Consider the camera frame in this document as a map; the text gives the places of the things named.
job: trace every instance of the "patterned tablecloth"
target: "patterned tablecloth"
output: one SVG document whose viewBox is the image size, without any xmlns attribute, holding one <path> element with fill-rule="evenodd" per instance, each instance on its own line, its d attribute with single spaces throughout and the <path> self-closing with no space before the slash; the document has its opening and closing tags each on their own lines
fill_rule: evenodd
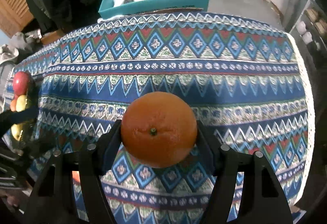
<svg viewBox="0 0 327 224">
<path fill-rule="evenodd" d="M 313 151 L 312 92 L 293 38 L 267 24 L 174 13 L 79 29 L 14 69 L 5 107 L 21 70 L 40 86 L 35 138 L 52 133 L 64 152 L 77 151 L 87 135 L 96 141 L 143 94 L 171 92 L 221 142 L 244 153 L 262 151 L 290 204 L 302 195 Z M 35 160 L 30 172 L 37 175 L 48 157 Z M 237 216 L 242 181 L 239 173 L 229 220 Z M 196 223 L 215 178 L 196 147 L 181 163 L 153 169 L 121 146 L 102 183 L 118 224 Z M 87 218 L 81 187 L 74 189 Z"/>
</svg>

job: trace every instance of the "tablecloth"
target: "tablecloth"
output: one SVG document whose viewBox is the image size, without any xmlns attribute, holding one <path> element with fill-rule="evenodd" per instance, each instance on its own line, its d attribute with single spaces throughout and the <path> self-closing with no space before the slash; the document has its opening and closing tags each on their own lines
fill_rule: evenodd
<svg viewBox="0 0 327 224">
<path fill-rule="evenodd" d="M 77 151 L 85 138 L 95 142 L 143 94 L 171 92 L 222 143 L 262 151 L 290 205 L 302 195 L 314 143 L 312 92 L 294 39 L 268 24 L 192 12 L 81 28 L 14 68 L 5 108 L 18 71 L 29 71 L 40 88 L 33 137 L 50 133 L 65 153 Z M 35 160 L 30 173 L 37 176 L 49 155 Z M 118 224 L 197 223 L 215 183 L 196 146 L 166 169 L 140 164 L 121 146 L 101 180 Z M 242 182 L 239 173 L 228 220 L 237 217 Z M 87 219 L 78 183 L 74 190 L 79 215 Z"/>
</svg>

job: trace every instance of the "wooden door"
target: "wooden door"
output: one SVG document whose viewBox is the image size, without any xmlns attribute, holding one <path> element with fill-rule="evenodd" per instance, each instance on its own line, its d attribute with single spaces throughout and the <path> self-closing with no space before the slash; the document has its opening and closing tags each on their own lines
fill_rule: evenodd
<svg viewBox="0 0 327 224">
<path fill-rule="evenodd" d="M 0 0 L 0 29 L 12 37 L 34 19 L 26 0 Z"/>
</svg>

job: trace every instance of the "diamond pattern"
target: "diamond pattern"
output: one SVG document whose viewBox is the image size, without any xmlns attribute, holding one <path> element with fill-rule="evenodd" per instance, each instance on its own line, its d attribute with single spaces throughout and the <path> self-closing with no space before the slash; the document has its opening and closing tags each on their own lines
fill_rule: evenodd
<svg viewBox="0 0 327 224">
<path fill-rule="evenodd" d="M 207 179 L 207 173 L 198 162 L 192 170 L 186 176 L 187 182 L 190 184 L 193 190 L 196 190 Z"/>
<path fill-rule="evenodd" d="M 128 49 L 132 53 L 133 56 L 136 56 L 138 52 L 142 49 L 143 43 L 140 40 L 140 37 L 138 34 L 135 34 L 133 39 L 130 41 L 130 44 L 128 45 Z"/>
<path fill-rule="evenodd" d="M 161 175 L 162 183 L 164 183 L 166 189 L 171 191 L 181 180 L 181 175 L 176 166 L 167 168 Z"/>
<path fill-rule="evenodd" d="M 72 52 L 70 53 L 70 57 L 72 61 L 74 61 L 79 54 L 80 54 L 80 45 L 76 44 L 76 46 L 73 48 Z"/>
<path fill-rule="evenodd" d="M 275 58 L 277 59 L 277 61 L 279 61 L 280 58 L 281 58 L 281 55 L 282 55 L 282 51 L 281 51 L 281 49 L 278 47 L 278 45 L 277 45 L 276 42 L 274 43 L 273 53 L 274 53 L 274 56 L 275 56 Z"/>
<path fill-rule="evenodd" d="M 89 41 L 83 48 L 82 55 L 83 55 L 84 59 L 86 60 L 88 57 L 91 56 L 92 53 L 93 53 L 93 46 L 92 46 L 92 42 Z"/>
<path fill-rule="evenodd" d="M 171 50 L 173 51 L 173 53 L 175 53 L 176 55 L 179 55 L 182 50 L 185 47 L 185 43 L 184 40 L 182 39 L 182 37 L 176 33 L 174 35 L 174 37 L 170 40 L 169 42 L 169 46 L 171 48 Z"/>
<path fill-rule="evenodd" d="M 304 140 L 303 140 L 303 138 L 300 138 L 298 148 L 296 149 L 296 153 L 299 157 L 299 160 L 302 160 L 302 158 L 305 154 L 305 151 L 306 151 L 306 147 L 305 147 Z"/>
<path fill-rule="evenodd" d="M 214 52 L 214 54 L 217 57 L 219 57 L 221 55 L 221 53 L 223 52 L 223 50 L 225 48 L 225 44 L 219 37 L 218 33 L 215 33 L 215 35 L 212 37 L 212 39 L 209 43 L 209 47 L 211 48 L 211 50 Z"/>
<path fill-rule="evenodd" d="M 284 159 L 286 161 L 286 165 L 289 167 L 293 161 L 293 158 L 294 158 L 294 155 L 295 155 L 295 151 L 294 151 L 294 147 L 293 145 L 290 143 L 288 145 L 288 147 L 286 148 L 285 150 L 285 153 L 284 153 Z"/>
<path fill-rule="evenodd" d="M 99 59 L 104 57 L 108 49 L 107 42 L 103 39 L 96 48 L 96 53 L 98 54 Z"/>
<path fill-rule="evenodd" d="M 266 60 L 269 59 L 269 56 L 271 54 L 271 49 L 268 43 L 266 42 L 266 40 L 262 40 L 260 45 L 260 52 L 262 53 L 262 55 L 265 57 Z"/>
<path fill-rule="evenodd" d="M 247 53 L 249 54 L 251 59 L 254 60 L 257 55 L 258 48 L 254 44 L 252 39 L 248 38 L 248 40 L 246 41 L 246 43 L 244 45 L 244 49 L 247 51 Z"/>
<path fill-rule="evenodd" d="M 163 41 L 155 32 L 147 43 L 148 49 L 151 51 L 152 55 L 156 55 L 163 46 Z"/>
<path fill-rule="evenodd" d="M 125 180 L 130 174 L 130 168 L 126 161 L 125 155 L 122 155 L 112 166 L 112 172 L 115 175 L 115 178 L 118 183 L 121 183 Z"/>
<path fill-rule="evenodd" d="M 199 33 L 195 33 L 189 43 L 190 47 L 196 54 L 200 54 L 207 46 L 205 41 L 202 39 Z"/>
<path fill-rule="evenodd" d="M 232 36 L 227 44 L 227 48 L 233 54 L 234 58 L 237 58 L 241 51 L 241 44 L 238 42 L 235 36 Z"/>
<path fill-rule="evenodd" d="M 123 40 L 119 37 L 111 46 L 112 53 L 118 57 L 125 49 Z"/>
<path fill-rule="evenodd" d="M 276 151 L 271 156 L 271 161 L 270 161 L 270 163 L 275 171 L 278 169 L 278 167 L 280 166 L 282 161 L 283 161 L 283 155 L 282 155 L 280 149 L 276 148 Z"/>
<path fill-rule="evenodd" d="M 144 188 L 153 180 L 155 173 L 150 167 L 141 165 L 135 170 L 135 177 L 139 186 Z"/>
<path fill-rule="evenodd" d="M 293 53 L 293 49 L 290 47 L 290 45 L 288 44 L 288 42 L 284 42 L 284 46 L 283 46 L 283 53 L 285 54 L 286 58 L 288 60 L 291 59 L 292 53 Z"/>
<path fill-rule="evenodd" d="M 70 53 L 69 46 L 66 45 L 61 51 L 61 55 L 60 55 L 61 60 L 64 60 L 69 55 L 69 53 Z"/>
</svg>

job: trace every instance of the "floor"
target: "floor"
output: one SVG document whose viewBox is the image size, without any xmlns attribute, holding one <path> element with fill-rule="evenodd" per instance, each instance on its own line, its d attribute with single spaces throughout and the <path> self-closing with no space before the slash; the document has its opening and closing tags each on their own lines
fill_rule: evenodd
<svg viewBox="0 0 327 224">
<path fill-rule="evenodd" d="M 208 12 L 247 17 L 283 30 L 279 15 L 265 0 L 210 0 Z"/>
</svg>

